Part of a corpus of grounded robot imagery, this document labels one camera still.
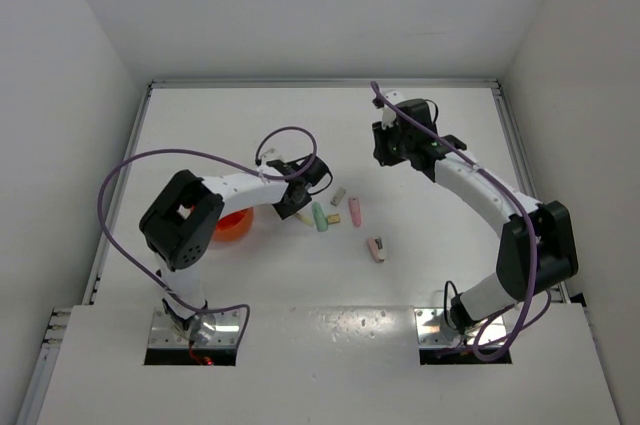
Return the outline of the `beige pencil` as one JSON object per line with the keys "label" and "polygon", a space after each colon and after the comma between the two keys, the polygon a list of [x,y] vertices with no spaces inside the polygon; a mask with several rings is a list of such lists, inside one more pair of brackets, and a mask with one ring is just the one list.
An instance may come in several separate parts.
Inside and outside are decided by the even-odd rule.
{"label": "beige pencil", "polygon": [[296,213],[295,214],[295,218],[298,219],[299,221],[301,221],[302,223],[304,223],[305,225],[311,227],[311,228],[313,228],[315,226],[314,220],[309,218],[309,217],[307,217],[307,216],[305,216],[305,215],[303,215],[303,214]]}

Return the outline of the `green highlighter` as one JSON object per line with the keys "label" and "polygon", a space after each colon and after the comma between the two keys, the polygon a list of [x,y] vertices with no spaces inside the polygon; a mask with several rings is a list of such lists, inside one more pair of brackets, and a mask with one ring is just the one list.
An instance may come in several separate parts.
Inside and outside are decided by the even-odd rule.
{"label": "green highlighter", "polygon": [[317,231],[326,232],[329,227],[329,222],[322,206],[318,202],[314,201],[311,205],[311,210]]}

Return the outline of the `pink correction tape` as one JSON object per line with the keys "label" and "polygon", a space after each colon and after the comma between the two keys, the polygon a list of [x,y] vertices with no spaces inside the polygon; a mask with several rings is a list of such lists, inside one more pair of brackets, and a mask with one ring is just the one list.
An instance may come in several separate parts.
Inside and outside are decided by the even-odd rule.
{"label": "pink correction tape", "polygon": [[353,226],[355,228],[359,228],[362,225],[362,213],[359,198],[349,197],[348,208]]}

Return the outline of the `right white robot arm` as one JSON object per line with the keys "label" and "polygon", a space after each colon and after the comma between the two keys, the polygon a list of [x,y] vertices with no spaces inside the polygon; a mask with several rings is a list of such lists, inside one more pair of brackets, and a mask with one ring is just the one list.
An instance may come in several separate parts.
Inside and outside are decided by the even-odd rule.
{"label": "right white robot arm", "polygon": [[381,120],[372,125],[378,163],[409,163],[464,201],[499,239],[495,271],[452,298],[451,328],[464,333],[528,295],[577,274],[570,213],[562,203],[542,203],[515,190],[481,167],[457,137],[439,135],[439,110],[431,101],[405,99],[390,90],[374,98],[373,104],[382,112]]}

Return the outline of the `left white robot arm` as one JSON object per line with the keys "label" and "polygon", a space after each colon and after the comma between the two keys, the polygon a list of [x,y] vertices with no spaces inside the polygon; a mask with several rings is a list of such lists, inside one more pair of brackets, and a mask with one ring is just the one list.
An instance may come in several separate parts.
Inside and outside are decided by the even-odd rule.
{"label": "left white robot arm", "polygon": [[319,157],[285,162],[260,157],[256,167],[226,176],[199,177],[177,172],[139,222],[149,249],[160,263],[159,278],[169,288],[165,312],[181,331],[194,328],[196,312],[207,307],[196,263],[203,257],[222,218],[259,205],[271,205],[286,219],[309,204],[311,189],[332,175]]}

